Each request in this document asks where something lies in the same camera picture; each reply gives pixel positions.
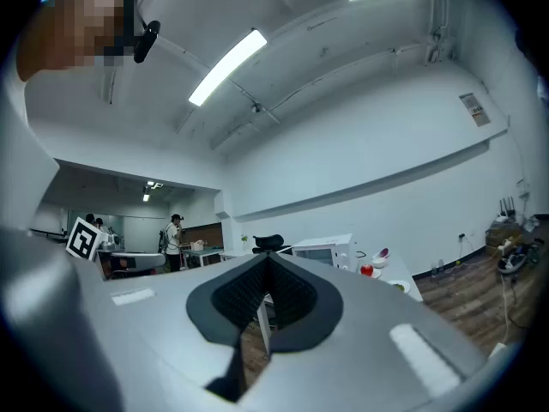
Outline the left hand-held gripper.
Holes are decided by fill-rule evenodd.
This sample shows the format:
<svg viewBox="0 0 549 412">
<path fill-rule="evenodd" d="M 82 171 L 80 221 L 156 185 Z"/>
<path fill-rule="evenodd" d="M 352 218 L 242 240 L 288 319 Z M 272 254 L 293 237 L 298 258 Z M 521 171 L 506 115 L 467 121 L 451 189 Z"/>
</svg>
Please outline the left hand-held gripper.
<svg viewBox="0 0 549 412">
<path fill-rule="evenodd" d="M 162 253 L 125 251 L 115 233 L 106 233 L 81 217 L 76 218 L 72 227 L 66 252 L 94 262 L 104 279 L 155 275 L 166 263 Z"/>
</svg>

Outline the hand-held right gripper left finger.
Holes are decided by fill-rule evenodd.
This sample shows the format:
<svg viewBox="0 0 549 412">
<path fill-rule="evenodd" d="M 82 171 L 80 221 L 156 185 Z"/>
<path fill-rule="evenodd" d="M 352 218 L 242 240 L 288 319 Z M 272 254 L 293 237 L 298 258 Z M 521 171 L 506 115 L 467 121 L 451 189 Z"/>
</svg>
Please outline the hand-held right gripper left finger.
<svg viewBox="0 0 549 412">
<path fill-rule="evenodd" d="M 229 403 L 255 400 L 246 380 L 241 336 L 266 293 L 268 255 L 248 255 L 190 273 L 186 300 L 189 376 Z"/>
</svg>

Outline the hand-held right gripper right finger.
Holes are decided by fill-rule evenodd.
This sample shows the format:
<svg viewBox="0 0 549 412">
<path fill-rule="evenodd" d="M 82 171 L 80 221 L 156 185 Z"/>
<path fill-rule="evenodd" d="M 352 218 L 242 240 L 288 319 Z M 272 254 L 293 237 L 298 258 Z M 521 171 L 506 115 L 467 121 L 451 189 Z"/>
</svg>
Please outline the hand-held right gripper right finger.
<svg viewBox="0 0 549 412">
<path fill-rule="evenodd" d="M 277 332 L 271 354 L 305 352 L 325 341 L 343 314 L 343 299 L 329 281 L 276 254 L 268 255 L 268 293 Z"/>
</svg>

